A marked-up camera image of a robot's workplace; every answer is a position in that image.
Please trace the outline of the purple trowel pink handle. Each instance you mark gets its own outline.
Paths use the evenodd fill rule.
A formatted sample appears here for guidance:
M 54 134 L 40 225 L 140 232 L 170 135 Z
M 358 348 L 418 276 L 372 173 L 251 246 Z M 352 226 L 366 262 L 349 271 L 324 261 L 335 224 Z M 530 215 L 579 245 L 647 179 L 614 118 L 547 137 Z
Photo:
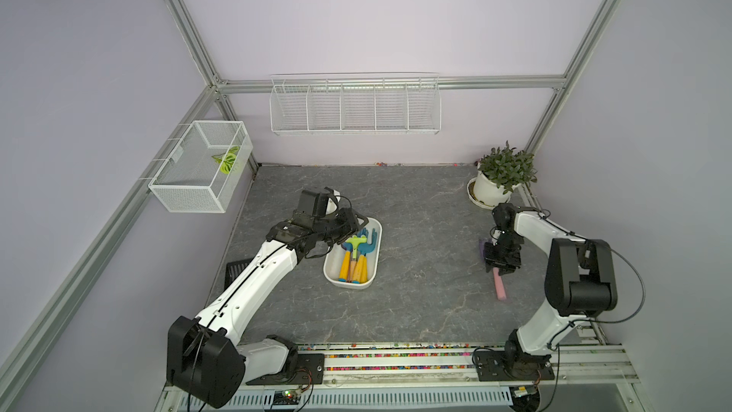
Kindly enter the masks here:
M 486 244 L 486 241 L 482 238 L 480 240 L 480 247 L 478 248 L 480 250 L 480 255 L 481 256 L 483 256 L 485 244 Z M 506 301 L 507 300 L 507 294 L 506 294 L 506 291 L 505 291 L 505 286 L 503 284 L 501 275 L 499 274 L 499 270 L 497 268 L 495 268 L 495 267 L 491 267 L 490 268 L 490 272 L 493 275 L 497 299 L 499 301 Z

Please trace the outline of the white storage box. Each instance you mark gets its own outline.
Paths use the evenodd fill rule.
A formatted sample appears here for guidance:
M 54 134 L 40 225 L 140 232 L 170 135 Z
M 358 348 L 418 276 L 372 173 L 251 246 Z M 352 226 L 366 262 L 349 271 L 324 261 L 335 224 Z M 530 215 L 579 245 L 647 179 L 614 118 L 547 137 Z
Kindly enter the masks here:
M 377 276 L 382 231 L 381 223 L 371 217 L 356 236 L 334 246 L 324 259 L 326 280 L 350 290 L 368 288 Z

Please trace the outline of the teal rake yellow handle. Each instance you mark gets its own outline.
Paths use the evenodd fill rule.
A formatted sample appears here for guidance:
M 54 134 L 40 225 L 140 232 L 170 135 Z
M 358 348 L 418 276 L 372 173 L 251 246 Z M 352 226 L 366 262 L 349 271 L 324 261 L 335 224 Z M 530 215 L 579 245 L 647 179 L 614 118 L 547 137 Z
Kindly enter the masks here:
M 344 258 L 339 269 L 339 281 L 348 282 L 353 246 L 349 242 L 344 242 L 341 248 L 344 250 Z
M 379 233 L 376 229 L 374 229 L 371 232 L 371 241 L 363 244 L 360 247 L 360 261 L 358 262 L 358 265 L 356 266 L 356 269 L 358 269 L 358 274 L 356 277 L 358 278 L 359 284 L 364 284 L 368 282 L 369 280 L 369 273 L 368 273 L 368 259 L 367 256 L 371 253 L 374 253 L 377 249 L 377 240 L 379 239 Z

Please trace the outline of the green rake wooden handle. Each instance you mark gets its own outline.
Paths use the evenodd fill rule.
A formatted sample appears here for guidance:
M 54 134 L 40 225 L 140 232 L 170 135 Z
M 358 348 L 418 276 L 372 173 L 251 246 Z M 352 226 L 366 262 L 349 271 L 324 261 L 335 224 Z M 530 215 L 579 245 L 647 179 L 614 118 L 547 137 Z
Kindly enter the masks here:
M 360 245 L 367 243 L 368 238 L 366 235 L 354 236 L 352 238 L 348 238 L 346 242 L 352 247 L 349 272 L 347 275 L 347 282 L 352 282 L 354 280 L 356 265 L 358 264 L 358 248 Z

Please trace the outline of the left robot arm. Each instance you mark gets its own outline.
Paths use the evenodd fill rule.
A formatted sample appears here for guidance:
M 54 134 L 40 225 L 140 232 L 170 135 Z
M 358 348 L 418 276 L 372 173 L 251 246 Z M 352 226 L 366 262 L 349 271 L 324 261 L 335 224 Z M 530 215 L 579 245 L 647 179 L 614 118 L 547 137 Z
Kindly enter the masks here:
M 167 337 L 167 381 L 206 406 L 221 408 L 240 385 L 271 377 L 280 383 L 304 372 L 297 346 L 277 335 L 242 344 L 253 316 L 276 286 L 319 243 L 342 244 L 369 219 L 349 198 L 326 188 L 304 190 L 293 215 L 274 225 L 234 281 L 194 318 L 179 317 Z

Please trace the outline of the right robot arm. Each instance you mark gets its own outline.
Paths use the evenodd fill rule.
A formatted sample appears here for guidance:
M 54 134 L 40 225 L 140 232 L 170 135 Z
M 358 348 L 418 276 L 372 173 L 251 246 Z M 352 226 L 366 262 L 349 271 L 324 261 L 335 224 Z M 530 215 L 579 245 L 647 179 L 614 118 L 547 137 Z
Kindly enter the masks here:
M 504 276 L 522 267 L 526 240 L 547 255 L 544 301 L 505 343 L 504 362 L 545 364 L 552 348 L 578 325 L 614 309 L 618 302 L 612 251 L 603 240 L 584 238 L 552 223 L 535 208 L 503 202 L 492 210 L 495 228 L 483 244 L 488 271 Z

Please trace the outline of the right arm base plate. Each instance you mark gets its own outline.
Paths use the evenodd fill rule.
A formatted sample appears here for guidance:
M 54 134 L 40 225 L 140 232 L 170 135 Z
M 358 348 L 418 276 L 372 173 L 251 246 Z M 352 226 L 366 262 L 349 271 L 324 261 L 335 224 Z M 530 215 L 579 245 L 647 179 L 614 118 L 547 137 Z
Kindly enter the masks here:
M 553 381 L 556 373 L 550 360 L 550 355 L 507 354 L 487 347 L 479 347 L 472 353 L 479 381 Z

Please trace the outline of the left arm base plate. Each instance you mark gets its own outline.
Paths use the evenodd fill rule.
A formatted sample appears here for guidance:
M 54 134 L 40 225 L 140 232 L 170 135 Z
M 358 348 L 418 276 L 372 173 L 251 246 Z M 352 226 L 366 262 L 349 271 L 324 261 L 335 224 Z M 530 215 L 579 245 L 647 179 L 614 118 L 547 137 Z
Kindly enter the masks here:
M 321 385 L 324 374 L 325 357 L 308 352 L 288 360 L 282 371 L 255 378 L 246 385 Z

